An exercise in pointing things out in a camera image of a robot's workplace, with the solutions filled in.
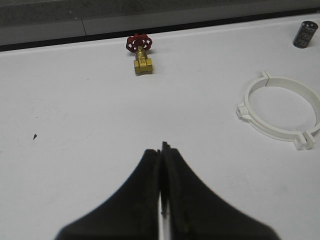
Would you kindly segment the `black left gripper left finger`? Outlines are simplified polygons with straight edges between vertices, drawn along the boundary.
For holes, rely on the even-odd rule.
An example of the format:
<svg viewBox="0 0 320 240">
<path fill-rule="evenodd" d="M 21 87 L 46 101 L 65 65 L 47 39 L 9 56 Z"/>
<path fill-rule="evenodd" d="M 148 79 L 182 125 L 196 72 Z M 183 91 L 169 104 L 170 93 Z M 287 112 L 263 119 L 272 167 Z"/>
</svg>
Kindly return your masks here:
<svg viewBox="0 0 320 240">
<path fill-rule="evenodd" d="M 157 240 L 161 154 L 147 149 L 125 183 L 103 204 L 66 225 L 58 240 Z"/>
</svg>

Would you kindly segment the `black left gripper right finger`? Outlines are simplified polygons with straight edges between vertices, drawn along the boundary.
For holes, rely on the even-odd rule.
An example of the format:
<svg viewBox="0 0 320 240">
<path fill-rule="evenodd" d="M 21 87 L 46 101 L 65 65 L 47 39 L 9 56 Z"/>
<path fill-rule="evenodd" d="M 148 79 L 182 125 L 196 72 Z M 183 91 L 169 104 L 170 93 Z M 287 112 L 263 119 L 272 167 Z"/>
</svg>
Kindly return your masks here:
<svg viewBox="0 0 320 240">
<path fill-rule="evenodd" d="M 211 191 L 176 148 L 163 142 L 161 204 L 171 240 L 277 240 L 266 224 Z"/>
</svg>

